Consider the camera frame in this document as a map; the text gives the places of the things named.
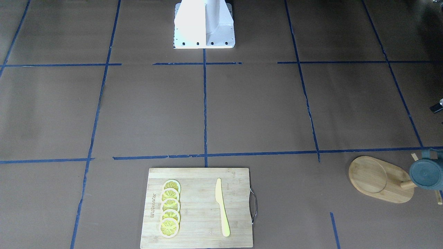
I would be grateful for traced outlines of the dark green mug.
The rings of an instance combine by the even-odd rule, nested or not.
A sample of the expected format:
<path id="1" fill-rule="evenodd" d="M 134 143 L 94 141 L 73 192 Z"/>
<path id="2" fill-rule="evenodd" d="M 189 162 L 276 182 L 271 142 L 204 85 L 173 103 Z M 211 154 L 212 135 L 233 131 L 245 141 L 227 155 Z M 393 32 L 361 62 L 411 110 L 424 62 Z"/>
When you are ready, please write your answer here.
<path id="1" fill-rule="evenodd" d="M 441 191 L 443 189 L 442 156 L 442 149 L 422 150 L 422 158 L 414 162 L 409 169 L 411 181 L 418 187 Z"/>

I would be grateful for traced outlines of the wooden cup storage rack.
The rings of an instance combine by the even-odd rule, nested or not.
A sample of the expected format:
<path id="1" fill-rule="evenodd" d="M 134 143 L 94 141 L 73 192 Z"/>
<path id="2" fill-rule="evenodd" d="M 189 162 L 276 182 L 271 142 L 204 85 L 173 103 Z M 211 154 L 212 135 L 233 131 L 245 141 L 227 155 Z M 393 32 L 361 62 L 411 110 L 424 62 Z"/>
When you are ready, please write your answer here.
<path id="1" fill-rule="evenodd" d="M 415 162 L 419 160 L 412 154 Z M 394 203 L 408 202 L 416 187 L 409 172 L 391 163 L 369 156 L 354 159 L 349 166 L 349 179 L 361 193 Z M 437 203 L 442 204 L 442 190 L 434 190 Z"/>

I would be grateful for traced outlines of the yellow plastic knife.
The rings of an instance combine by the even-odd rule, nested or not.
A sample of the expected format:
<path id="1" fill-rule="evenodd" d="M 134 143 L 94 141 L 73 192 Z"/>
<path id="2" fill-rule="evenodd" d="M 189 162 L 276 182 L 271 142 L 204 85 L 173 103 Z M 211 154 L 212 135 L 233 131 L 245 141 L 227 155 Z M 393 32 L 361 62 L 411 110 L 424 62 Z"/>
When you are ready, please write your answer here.
<path id="1" fill-rule="evenodd" d="M 223 188 L 221 178 L 217 178 L 215 186 L 215 200 L 220 208 L 220 225 L 221 231 L 224 237 L 230 236 L 230 226 L 228 223 L 228 218 L 226 214 L 226 208 L 223 199 Z"/>

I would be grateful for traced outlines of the bamboo cutting board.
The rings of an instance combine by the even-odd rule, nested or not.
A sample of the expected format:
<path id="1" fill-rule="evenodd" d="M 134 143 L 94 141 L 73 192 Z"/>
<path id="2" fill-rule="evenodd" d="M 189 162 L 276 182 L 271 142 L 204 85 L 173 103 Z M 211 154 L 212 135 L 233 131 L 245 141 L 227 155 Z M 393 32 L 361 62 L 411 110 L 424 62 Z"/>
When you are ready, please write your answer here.
<path id="1" fill-rule="evenodd" d="M 230 236 L 224 237 L 220 208 L 215 200 L 221 178 Z M 181 221 L 172 238 L 159 233 L 163 184 L 181 184 Z M 253 247 L 253 216 L 250 212 L 248 168 L 151 168 L 148 173 L 141 249 L 250 248 Z"/>

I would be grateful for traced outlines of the lemon slice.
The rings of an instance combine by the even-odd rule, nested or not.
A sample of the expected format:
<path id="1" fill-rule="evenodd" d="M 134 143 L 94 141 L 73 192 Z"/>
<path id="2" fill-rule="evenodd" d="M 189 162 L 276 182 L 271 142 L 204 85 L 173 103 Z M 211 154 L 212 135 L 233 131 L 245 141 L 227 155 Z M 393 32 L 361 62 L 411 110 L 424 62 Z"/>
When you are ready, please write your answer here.
<path id="1" fill-rule="evenodd" d="M 180 201 L 174 197 L 168 197 L 160 203 L 160 208 L 162 211 L 166 211 L 168 209 L 173 209 L 175 211 L 180 211 L 181 204 Z"/>
<path id="2" fill-rule="evenodd" d="M 161 192 L 161 200 L 165 201 L 167 199 L 175 199 L 175 200 L 179 200 L 180 199 L 180 192 L 177 191 L 174 188 L 165 188 L 162 190 Z"/>
<path id="3" fill-rule="evenodd" d="M 181 193 L 181 184 L 175 179 L 169 179 L 163 184 L 163 189 L 173 188 L 179 194 Z"/>
<path id="4" fill-rule="evenodd" d="M 174 218 L 164 218 L 159 224 L 159 233 L 164 238 L 172 238 L 179 231 L 179 222 Z"/>
<path id="5" fill-rule="evenodd" d="M 166 209 L 166 210 L 162 211 L 160 219 L 163 220 L 166 218 L 175 219 L 178 223 L 180 223 L 181 214 L 179 213 L 179 211 L 177 211 L 175 209 Z"/>

